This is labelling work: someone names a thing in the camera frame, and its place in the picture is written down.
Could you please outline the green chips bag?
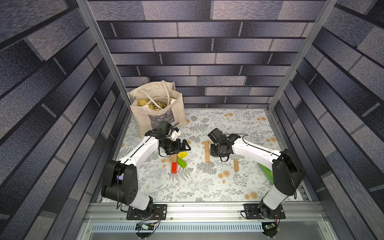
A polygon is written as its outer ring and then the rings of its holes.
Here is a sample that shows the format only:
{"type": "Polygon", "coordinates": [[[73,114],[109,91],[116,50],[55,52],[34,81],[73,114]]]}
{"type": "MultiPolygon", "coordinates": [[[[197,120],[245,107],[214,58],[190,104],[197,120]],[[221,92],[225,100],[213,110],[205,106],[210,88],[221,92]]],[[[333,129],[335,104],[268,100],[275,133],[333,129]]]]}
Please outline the green chips bag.
{"type": "Polygon", "coordinates": [[[273,184],[274,183],[274,177],[273,177],[273,172],[268,169],[267,167],[265,167],[264,165],[262,164],[259,164],[263,173],[266,175],[267,179],[273,184]]]}

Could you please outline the circuit board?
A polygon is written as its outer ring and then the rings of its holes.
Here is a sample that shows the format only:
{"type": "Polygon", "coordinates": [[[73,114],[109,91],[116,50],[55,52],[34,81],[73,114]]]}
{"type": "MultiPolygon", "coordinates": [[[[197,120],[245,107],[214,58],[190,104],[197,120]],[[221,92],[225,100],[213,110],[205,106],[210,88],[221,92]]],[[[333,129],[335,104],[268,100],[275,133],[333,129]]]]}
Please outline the circuit board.
{"type": "Polygon", "coordinates": [[[262,223],[262,228],[264,231],[269,231],[269,230],[275,231],[278,227],[275,223],[262,223]]]}
{"type": "Polygon", "coordinates": [[[139,222],[136,224],[135,230],[136,231],[153,231],[155,229],[154,223],[142,223],[139,222]]]}

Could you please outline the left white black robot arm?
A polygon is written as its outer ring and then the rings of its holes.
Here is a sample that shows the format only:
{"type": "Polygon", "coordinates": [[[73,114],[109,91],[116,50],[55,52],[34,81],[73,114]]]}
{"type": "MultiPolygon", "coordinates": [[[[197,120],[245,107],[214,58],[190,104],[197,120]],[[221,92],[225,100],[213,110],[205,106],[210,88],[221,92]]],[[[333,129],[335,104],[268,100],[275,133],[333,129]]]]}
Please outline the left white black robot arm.
{"type": "Polygon", "coordinates": [[[161,121],[157,128],[145,133],[143,140],[120,160],[108,160],[103,170],[101,196],[117,203],[117,208],[126,205],[137,210],[146,219],[153,210],[153,198],[141,193],[138,186],[138,171],[154,152],[163,149],[166,157],[191,150],[187,140],[178,138],[176,125],[161,121]]]}

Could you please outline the aluminium front rail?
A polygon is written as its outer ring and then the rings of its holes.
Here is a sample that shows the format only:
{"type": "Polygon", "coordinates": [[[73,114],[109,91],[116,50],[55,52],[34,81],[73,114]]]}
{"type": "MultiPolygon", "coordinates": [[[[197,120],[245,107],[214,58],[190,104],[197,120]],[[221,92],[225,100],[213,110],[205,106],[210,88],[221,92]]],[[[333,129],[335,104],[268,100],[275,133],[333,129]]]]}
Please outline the aluminium front rail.
{"type": "Polygon", "coordinates": [[[333,229],[318,202],[285,202],[284,220],[248,220],[242,202],[167,203],[165,220],[150,220],[153,231],[136,231],[138,221],[113,204],[91,204],[77,236],[79,240],[335,240],[333,229]],[[262,223],[275,223],[264,231],[262,223]]]}

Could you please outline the red block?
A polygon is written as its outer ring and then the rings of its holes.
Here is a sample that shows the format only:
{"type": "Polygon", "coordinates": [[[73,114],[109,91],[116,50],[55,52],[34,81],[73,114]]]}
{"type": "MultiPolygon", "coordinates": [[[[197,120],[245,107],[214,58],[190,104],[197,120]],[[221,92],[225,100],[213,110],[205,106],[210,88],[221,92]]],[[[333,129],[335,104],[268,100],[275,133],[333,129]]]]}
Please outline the red block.
{"type": "Polygon", "coordinates": [[[172,174],[176,174],[177,173],[177,167],[178,167],[177,163],[172,163],[172,167],[171,167],[171,173],[172,174]]]}

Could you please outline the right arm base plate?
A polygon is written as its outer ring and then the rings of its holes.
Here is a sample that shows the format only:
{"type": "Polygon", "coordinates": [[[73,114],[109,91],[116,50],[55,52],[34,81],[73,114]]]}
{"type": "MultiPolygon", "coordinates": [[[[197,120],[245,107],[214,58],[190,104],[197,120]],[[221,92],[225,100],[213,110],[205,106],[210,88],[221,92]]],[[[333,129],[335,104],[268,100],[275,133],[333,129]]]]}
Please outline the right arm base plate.
{"type": "Polygon", "coordinates": [[[260,207],[258,203],[244,204],[244,218],[248,220],[284,220],[286,219],[285,211],[282,205],[275,210],[269,209],[265,204],[260,207]]]}

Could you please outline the green block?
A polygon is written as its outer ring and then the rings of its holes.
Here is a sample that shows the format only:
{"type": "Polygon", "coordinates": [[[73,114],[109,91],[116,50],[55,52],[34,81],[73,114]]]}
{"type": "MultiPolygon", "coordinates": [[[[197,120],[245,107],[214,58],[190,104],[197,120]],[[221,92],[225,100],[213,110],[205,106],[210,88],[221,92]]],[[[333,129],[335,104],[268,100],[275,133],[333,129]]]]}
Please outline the green block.
{"type": "Polygon", "coordinates": [[[185,168],[187,167],[187,163],[186,163],[183,159],[181,159],[181,158],[179,158],[179,159],[177,160],[177,163],[178,163],[178,165],[180,165],[183,169],[185,169],[185,168]]]}

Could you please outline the right circuit board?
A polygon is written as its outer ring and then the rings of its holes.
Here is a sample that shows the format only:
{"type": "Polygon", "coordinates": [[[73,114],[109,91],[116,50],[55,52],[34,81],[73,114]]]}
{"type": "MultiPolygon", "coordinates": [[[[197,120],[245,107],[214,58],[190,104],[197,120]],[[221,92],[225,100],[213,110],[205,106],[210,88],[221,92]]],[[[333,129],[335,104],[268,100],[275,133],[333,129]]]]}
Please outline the right circuit board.
{"type": "Polygon", "coordinates": [[[269,230],[275,231],[278,227],[275,223],[262,223],[262,228],[264,231],[269,231],[269,230]]]}

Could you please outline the left circuit board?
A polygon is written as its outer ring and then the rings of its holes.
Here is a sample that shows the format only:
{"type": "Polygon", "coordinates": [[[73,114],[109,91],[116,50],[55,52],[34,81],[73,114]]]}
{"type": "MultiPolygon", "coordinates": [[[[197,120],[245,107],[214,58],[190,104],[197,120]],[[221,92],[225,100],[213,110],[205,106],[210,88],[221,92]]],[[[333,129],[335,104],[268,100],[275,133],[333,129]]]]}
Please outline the left circuit board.
{"type": "Polygon", "coordinates": [[[153,231],[155,229],[154,223],[142,223],[139,222],[136,224],[135,230],[136,231],[153,231]]]}

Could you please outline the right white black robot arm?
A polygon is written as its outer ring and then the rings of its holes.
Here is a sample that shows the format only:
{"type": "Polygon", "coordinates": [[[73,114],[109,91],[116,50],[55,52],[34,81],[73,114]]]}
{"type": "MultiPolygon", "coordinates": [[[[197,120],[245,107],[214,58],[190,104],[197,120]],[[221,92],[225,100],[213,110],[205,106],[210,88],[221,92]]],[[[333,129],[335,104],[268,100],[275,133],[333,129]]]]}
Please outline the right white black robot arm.
{"type": "Polygon", "coordinates": [[[297,189],[305,177],[305,170],[297,154],[289,149],[270,150],[247,142],[243,136],[226,135],[219,129],[208,134],[212,141],[210,155],[229,159],[230,155],[241,155],[256,161],[273,175],[273,185],[258,205],[258,213],[263,219],[279,216],[281,204],[289,196],[296,196],[297,189]]]}

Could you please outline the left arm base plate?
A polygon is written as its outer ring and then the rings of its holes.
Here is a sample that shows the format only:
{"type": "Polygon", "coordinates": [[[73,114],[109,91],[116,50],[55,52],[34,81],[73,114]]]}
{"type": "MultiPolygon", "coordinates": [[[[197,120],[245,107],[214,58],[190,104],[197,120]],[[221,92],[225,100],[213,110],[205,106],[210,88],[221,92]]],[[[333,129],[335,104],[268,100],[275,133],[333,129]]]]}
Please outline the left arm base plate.
{"type": "Polygon", "coordinates": [[[129,207],[126,220],[165,220],[168,212],[167,204],[154,204],[149,205],[146,210],[139,210],[133,207],[129,207]]]}

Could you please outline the yellow block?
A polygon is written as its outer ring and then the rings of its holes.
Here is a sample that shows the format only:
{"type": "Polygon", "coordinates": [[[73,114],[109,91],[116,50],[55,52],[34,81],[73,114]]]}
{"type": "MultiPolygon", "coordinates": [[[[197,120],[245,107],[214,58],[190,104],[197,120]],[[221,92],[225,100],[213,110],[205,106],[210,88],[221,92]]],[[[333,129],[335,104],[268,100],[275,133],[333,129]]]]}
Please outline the yellow block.
{"type": "Polygon", "coordinates": [[[185,158],[187,155],[188,155],[187,152],[180,152],[180,153],[178,153],[178,158],[179,158],[179,159],[183,159],[183,158],[185,158]]]}

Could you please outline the beige canvas tote bag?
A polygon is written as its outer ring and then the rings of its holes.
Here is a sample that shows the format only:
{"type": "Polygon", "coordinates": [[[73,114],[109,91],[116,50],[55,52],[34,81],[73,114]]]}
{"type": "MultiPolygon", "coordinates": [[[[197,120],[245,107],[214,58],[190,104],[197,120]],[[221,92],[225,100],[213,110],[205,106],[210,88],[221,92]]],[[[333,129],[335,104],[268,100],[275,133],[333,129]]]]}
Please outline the beige canvas tote bag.
{"type": "Polygon", "coordinates": [[[179,127],[187,125],[183,95],[176,91],[174,82],[151,82],[128,92],[128,96],[140,137],[158,127],[161,121],[179,127]]]}

